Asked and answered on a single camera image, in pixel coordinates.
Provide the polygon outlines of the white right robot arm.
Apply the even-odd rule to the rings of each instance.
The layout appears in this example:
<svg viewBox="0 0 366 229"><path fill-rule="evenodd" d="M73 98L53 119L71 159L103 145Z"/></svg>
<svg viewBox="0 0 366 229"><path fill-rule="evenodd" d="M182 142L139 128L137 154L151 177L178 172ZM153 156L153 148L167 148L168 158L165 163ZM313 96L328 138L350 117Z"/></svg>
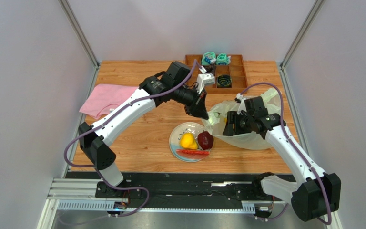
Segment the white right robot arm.
<svg viewBox="0 0 366 229"><path fill-rule="evenodd" d="M331 216L339 209L341 180L318 166L297 143L283 118L269 114L262 97L245 98L238 94L237 111L227 113L224 136L259 134L281 156L290 168L295 182L289 182L266 172L255 176L253 193L258 198L274 196L292 206L302 221Z"/></svg>

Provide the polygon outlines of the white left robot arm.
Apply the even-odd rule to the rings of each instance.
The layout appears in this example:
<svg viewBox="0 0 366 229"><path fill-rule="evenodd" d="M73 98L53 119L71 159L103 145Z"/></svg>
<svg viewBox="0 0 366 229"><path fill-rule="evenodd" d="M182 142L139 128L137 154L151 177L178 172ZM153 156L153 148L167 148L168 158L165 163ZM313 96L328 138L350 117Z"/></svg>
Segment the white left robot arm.
<svg viewBox="0 0 366 229"><path fill-rule="evenodd" d="M116 138L141 116L170 100L183 104L187 115L207 120L205 86L214 83L215 77L197 62L189 68L174 61L166 71L145 78L110 114L92 125L81 124L77 138L80 148L107 185L116 187L124 180L115 163L116 154L110 149Z"/></svg>

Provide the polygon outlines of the yellow fake lemon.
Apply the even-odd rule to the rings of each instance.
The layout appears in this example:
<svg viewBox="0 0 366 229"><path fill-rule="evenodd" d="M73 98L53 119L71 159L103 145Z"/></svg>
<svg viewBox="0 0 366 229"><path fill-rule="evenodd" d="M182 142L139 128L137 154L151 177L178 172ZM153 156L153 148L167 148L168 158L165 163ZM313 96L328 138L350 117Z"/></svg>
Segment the yellow fake lemon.
<svg viewBox="0 0 366 229"><path fill-rule="evenodd" d="M197 150L198 144L192 133L184 133L180 138L180 146L183 149Z"/></svg>

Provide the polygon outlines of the red fake watermelon slice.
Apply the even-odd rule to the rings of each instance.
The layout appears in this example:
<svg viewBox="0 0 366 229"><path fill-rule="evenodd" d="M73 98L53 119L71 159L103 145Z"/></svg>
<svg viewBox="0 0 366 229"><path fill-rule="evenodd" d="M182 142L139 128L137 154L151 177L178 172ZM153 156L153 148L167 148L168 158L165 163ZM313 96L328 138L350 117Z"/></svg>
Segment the red fake watermelon slice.
<svg viewBox="0 0 366 229"><path fill-rule="evenodd" d="M202 160L210 155L209 151L189 149L177 149L176 153L180 157L188 160Z"/></svg>

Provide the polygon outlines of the dark red fake apple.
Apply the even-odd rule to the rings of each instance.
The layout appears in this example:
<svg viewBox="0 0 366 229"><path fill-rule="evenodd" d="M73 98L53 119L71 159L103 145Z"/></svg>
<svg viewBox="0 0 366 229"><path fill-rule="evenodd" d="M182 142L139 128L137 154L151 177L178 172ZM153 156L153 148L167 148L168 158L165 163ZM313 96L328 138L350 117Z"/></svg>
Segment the dark red fake apple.
<svg viewBox="0 0 366 229"><path fill-rule="evenodd" d="M197 136L197 142L202 150L209 150L214 145L214 137L209 132L203 131Z"/></svg>

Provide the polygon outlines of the pale green avocado plastic bag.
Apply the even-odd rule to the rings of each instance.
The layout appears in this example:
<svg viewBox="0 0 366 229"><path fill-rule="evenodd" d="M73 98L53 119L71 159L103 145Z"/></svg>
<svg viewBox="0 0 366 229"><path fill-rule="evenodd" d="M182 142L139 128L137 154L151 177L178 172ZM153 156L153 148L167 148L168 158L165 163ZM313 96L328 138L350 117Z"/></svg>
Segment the pale green avocado plastic bag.
<svg viewBox="0 0 366 229"><path fill-rule="evenodd" d="M232 146L249 149L263 150L272 146L266 141L268 131L280 126L281 101L278 91L271 88L260 96L246 97L245 106L248 115L250 133L223 136L225 128L224 118L228 111L238 110L239 104L235 100L223 101L214 105L208 112L209 119L203 120L203 125L213 137L216 137Z"/></svg>

